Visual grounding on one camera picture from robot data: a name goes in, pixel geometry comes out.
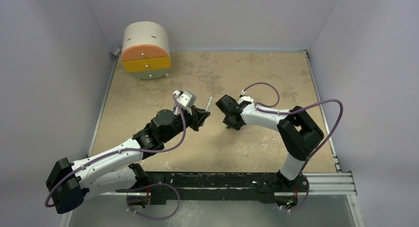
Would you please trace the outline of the white marker black tip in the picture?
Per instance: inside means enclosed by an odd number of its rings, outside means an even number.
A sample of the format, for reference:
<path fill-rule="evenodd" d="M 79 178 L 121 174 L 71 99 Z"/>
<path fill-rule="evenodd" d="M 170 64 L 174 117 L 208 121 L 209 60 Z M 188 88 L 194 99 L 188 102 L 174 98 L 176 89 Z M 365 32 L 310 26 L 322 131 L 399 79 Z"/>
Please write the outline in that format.
<path fill-rule="evenodd" d="M 210 97 L 209 97 L 209 100 L 208 100 L 208 103 L 207 103 L 207 107 L 206 107 L 206 109 L 205 109 L 205 111 L 206 111 L 206 112 L 209 112 L 209 110 L 210 110 L 210 106 L 211 106 L 211 103 L 212 103 L 212 99 L 213 99 L 213 97 L 212 97 L 212 96 L 210 96 Z"/>

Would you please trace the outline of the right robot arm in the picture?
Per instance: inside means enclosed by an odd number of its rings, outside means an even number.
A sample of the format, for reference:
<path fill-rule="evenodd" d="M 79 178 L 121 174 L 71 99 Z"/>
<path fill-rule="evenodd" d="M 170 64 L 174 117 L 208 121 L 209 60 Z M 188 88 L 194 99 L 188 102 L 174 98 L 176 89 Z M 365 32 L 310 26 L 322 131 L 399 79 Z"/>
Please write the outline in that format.
<path fill-rule="evenodd" d="M 284 191 L 295 187 L 305 161 L 324 138 L 310 115 L 297 112 L 300 106 L 291 110 L 262 108 L 246 95 L 235 100 L 226 94 L 216 106 L 225 115 L 223 123 L 229 128 L 240 130 L 244 125 L 256 125 L 280 134 L 288 155 L 278 171 L 277 184 Z"/>

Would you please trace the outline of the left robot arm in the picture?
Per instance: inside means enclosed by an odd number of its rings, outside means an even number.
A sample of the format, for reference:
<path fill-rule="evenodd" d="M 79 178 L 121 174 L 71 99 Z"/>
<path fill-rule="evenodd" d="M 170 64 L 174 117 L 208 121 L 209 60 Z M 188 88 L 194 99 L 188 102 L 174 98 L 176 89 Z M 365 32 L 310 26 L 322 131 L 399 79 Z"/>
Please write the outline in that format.
<path fill-rule="evenodd" d="M 55 162 L 47 180 L 49 194 L 45 201 L 58 214 L 79 207 L 88 195 L 93 195 L 110 182 L 121 180 L 122 189 L 141 192 L 147 187 L 147 178 L 140 173 L 119 174 L 116 168 L 165 152 L 164 143 L 186 129 L 198 131 L 210 112 L 193 106 L 190 111 L 181 109 L 178 114 L 163 109 L 146 126 L 124 141 L 98 155 L 70 162 L 62 158 Z"/>

